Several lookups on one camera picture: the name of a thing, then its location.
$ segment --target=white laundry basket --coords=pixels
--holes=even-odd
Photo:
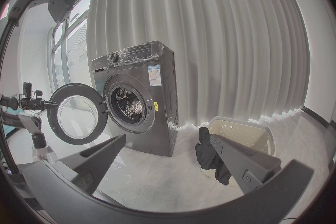
[[[231,118],[214,117],[209,122],[208,129],[210,134],[222,135],[262,153],[275,156],[277,152],[272,132],[266,126]],[[215,169],[201,170],[203,174],[215,179]],[[233,176],[230,177],[229,185],[238,186]]]

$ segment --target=curtain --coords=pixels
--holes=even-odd
[[[91,0],[89,63],[154,40],[174,51],[180,126],[303,105],[309,50],[295,0]]]

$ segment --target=washing machine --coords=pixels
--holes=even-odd
[[[102,133],[109,116],[113,134],[126,134],[126,147],[171,156],[179,126],[173,51],[153,41],[94,59],[91,70],[96,90],[72,83],[52,95],[59,104],[48,111],[54,133],[86,144]]]

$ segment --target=white wall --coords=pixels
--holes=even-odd
[[[0,34],[2,34],[6,23],[7,17],[0,21]],[[5,52],[0,79],[0,92],[5,96],[22,93],[22,84],[18,74],[20,71],[19,43],[23,39],[24,25],[23,18],[20,20],[19,27],[14,28]]]
[[[306,26],[310,76],[305,106],[330,122],[336,102],[336,19],[328,0],[296,0]]]
[[[47,70],[47,33],[25,33],[20,52],[20,79],[33,84],[33,91],[41,90],[50,99],[51,90]]]

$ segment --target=energy label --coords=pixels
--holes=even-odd
[[[148,77],[149,77],[149,85],[151,87],[162,86],[159,65],[152,65],[148,67]]]

